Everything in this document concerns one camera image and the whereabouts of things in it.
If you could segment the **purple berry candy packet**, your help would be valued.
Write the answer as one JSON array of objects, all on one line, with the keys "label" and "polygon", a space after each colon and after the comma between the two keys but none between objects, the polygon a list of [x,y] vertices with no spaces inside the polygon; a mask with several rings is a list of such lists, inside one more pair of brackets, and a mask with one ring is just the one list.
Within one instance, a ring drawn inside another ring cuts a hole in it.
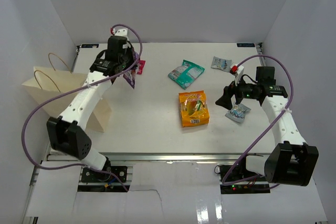
[{"label": "purple berry candy packet", "polygon": [[[136,52],[132,53],[132,58],[127,62],[125,69],[128,69],[133,62],[137,59],[138,54]],[[131,88],[135,88],[135,78],[138,71],[138,63],[136,63],[129,71],[123,74],[123,78],[127,81],[127,83],[131,86]]]}]

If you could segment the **orange mango candy bag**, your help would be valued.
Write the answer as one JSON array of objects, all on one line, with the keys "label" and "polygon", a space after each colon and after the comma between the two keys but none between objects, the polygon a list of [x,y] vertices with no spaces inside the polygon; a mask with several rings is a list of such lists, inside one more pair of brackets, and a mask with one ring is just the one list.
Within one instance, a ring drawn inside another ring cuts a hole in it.
[{"label": "orange mango candy bag", "polygon": [[203,90],[178,95],[182,127],[195,127],[209,123],[209,110]]}]

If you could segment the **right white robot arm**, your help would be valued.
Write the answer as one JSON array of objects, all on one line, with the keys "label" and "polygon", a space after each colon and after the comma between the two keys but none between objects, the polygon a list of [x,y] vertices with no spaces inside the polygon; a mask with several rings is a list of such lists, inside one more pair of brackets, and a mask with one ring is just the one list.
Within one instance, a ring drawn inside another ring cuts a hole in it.
[{"label": "right white robot arm", "polygon": [[252,178],[264,177],[273,184],[307,186],[316,166],[319,152],[315,146],[308,145],[299,133],[290,110],[289,98],[283,86],[276,85],[274,67],[257,67],[256,81],[244,81],[242,66],[232,65],[231,74],[235,80],[224,88],[223,95],[216,104],[226,109],[243,99],[257,100],[267,115],[269,129],[272,131],[275,148],[267,156],[244,154],[234,165],[238,177],[247,182]]}]

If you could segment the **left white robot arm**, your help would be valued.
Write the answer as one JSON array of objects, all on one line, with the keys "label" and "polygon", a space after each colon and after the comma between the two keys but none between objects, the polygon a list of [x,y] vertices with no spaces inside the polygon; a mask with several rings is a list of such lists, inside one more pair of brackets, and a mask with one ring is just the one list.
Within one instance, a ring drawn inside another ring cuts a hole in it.
[{"label": "left white robot arm", "polygon": [[110,178],[111,168],[107,158],[92,147],[85,133],[88,120],[103,94],[112,86],[115,78],[97,84],[129,68],[135,61],[135,53],[126,35],[112,35],[107,49],[101,51],[89,69],[83,84],[69,106],[59,117],[50,117],[47,131],[51,147],[93,168],[93,176],[101,182]]}]

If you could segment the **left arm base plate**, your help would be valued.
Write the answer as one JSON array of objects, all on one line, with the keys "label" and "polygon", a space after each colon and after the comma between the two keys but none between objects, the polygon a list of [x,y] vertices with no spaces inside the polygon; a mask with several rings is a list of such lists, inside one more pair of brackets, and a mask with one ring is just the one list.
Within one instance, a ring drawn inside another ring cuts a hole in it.
[{"label": "left arm base plate", "polygon": [[[121,182],[127,185],[128,168],[126,166],[111,166],[109,172],[114,173]],[[126,193],[127,191],[112,175],[97,173],[88,168],[83,168],[79,179],[78,192],[87,193]]]}]

